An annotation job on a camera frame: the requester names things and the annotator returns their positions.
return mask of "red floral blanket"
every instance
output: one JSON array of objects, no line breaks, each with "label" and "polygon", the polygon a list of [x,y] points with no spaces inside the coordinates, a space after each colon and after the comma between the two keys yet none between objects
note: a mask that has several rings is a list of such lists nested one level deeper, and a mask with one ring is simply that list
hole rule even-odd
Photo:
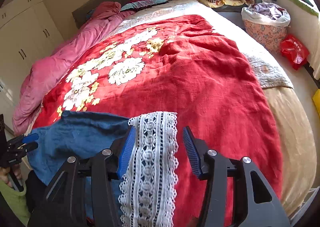
[{"label": "red floral blanket", "polygon": [[[51,125],[64,109],[126,117],[177,112],[175,226],[199,216],[206,184],[191,172],[186,125],[226,157],[249,156],[281,195],[280,141],[263,91],[236,43],[198,15],[139,25],[87,50],[44,97],[33,128]],[[231,214],[230,196],[226,223]]]}]

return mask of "beige bed sheet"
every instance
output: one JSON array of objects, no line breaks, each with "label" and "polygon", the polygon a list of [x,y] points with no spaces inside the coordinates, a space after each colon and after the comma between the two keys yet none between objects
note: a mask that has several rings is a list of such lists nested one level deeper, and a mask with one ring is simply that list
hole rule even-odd
[{"label": "beige bed sheet", "polygon": [[275,117],[283,154],[281,203],[291,215],[305,199],[316,175],[316,146],[307,115],[294,90],[263,89]]}]

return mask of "white floor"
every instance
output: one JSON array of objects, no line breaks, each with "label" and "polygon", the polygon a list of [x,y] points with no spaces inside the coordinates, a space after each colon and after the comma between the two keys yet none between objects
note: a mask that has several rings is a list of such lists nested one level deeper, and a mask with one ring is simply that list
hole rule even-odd
[{"label": "white floor", "polygon": [[294,70],[290,63],[281,55],[274,55],[275,59],[287,73],[288,77],[293,83],[294,91],[296,92],[302,106],[308,116],[313,136],[315,139],[317,149],[317,173],[314,186],[320,185],[320,118],[316,110],[316,106],[312,100],[315,92],[318,90],[315,82],[306,71],[304,67],[301,67],[298,71]]}]

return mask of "blue rubber tip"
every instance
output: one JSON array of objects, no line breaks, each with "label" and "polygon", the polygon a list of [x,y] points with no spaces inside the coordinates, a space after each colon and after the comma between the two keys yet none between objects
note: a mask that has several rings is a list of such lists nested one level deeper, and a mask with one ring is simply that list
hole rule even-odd
[{"label": "blue rubber tip", "polygon": [[183,138],[184,146],[186,147],[186,150],[187,150],[192,172],[199,178],[199,176],[202,175],[200,157],[196,150],[195,145],[193,144],[192,136],[189,134],[188,130],[185,127],[183,128],[182,138]]},{"label": "blue rubber tip", "polygon": [[128,137],[125,140],[125,144],[122,148],[121,154],[119,156],[119,164],[118,164],[118,170],[117,170],[117,176],[119,180],[122,179],[123,175],[127,171],[135,141],[136,141],[136,129],[135,127],[131,127]]},{"label": "blue rubber tip", "polygon": [[22,143],[27,144],[39,139],[39,135],[37,133],[33,133],[23,138]]}]

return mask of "laundry basket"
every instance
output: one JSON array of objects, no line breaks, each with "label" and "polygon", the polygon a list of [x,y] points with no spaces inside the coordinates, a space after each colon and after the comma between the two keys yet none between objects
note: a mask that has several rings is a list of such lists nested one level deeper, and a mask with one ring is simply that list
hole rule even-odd
[{"label": "laundry basket", "polygon": [[290,15],[287,10],[272,3],[267,5],[282,9],[283,15],[274,20],[270,17],[251,11],[254,4],[244,7],[241,12],[246,32],[262,44],[271,54],[280,53],[280,43],[287,36],[287,26],[290,23]]}]

